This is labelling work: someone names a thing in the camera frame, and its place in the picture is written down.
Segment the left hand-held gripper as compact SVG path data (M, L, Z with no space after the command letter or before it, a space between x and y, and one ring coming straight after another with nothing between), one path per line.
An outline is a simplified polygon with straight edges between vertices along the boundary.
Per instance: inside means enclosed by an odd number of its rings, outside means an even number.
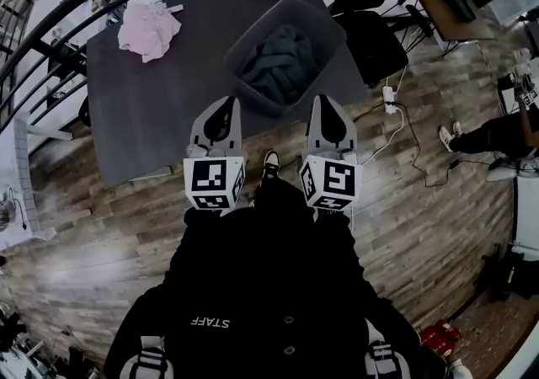
M237 205L246 178L246 157L242 152L209 148L227 137L229 147L242 146L241 105L233 96L215 101L192 126L184 187L196 210L224 216Z

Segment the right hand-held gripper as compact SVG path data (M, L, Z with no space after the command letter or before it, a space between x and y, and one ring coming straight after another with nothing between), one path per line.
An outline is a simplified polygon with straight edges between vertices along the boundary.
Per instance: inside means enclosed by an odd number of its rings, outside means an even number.
M352 119L329 96L317 95L298 170L307 206L344 211L358 202L363 166L358 163L356 146Z

